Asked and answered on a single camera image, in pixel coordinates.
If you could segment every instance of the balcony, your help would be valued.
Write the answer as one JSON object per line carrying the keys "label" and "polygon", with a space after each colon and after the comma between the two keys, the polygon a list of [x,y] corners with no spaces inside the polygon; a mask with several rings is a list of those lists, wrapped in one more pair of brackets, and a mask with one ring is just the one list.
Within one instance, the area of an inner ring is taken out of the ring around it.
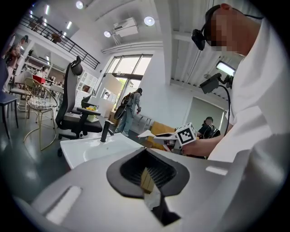
{"label": "balcony", "polygon": [[81,60],[91,68],[97,68],[100,62],[97,61],[92,55],[90,55],[75,42],[73,42],[70,38],[67,38],[60,31],[58,31],[48,23],[36,23],[38,19],[39,17],[33,14],[26,14],[21,19],[20,24],[44,36],[46,39],[54,42],[70,54],[74,56],[79,56]]}

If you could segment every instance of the faucet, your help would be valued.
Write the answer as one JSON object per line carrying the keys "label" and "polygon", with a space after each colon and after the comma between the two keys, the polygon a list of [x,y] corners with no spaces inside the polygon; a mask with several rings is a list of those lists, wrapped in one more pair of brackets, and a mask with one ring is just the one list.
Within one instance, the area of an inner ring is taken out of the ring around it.
{"label": "faucet", "polygon": [[109,120],[106,120],[105,121],[105,125],[104,125],[104,128],[103,128],[103,132],[101,134],[101,142],[104,143],[106,141],[108,132],[110,133],[110,135],[114,135],[114,132],[109,129],[110,125],[113,125],[113,124],[114,123],[112,123]]}

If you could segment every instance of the gray floor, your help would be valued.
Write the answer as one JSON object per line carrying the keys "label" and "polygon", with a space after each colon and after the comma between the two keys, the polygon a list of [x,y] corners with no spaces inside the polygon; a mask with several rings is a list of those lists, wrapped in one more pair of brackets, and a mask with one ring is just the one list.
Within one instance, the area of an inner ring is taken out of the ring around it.
{"label": "gray floor", "polygon": [[[13,195],[27,202],[31,202],[45,187],[69,171],[69,166],[64,157],[57,156],[60,147],[56,140],[45,150],[39,148],[39,131],[28,136],[25,143],[24,136],[38,127],[35,123],[36,114],[31,113],[30,119],[25,120],[25,113],[17,111],[19,128],[17,129],[13,112],[9,111],[7,120],[10,140],[6,135],[3,123],[0,125],[0,167],[4,178]],[[104,125],[104,118],[99,117]],[[45,118],[43,123],[52,125],[50,119]],[[42,127],[43,145],[49,144],[54,138],[52,127]],[[129,137],[137,142],[136,133],[129,131]]]}

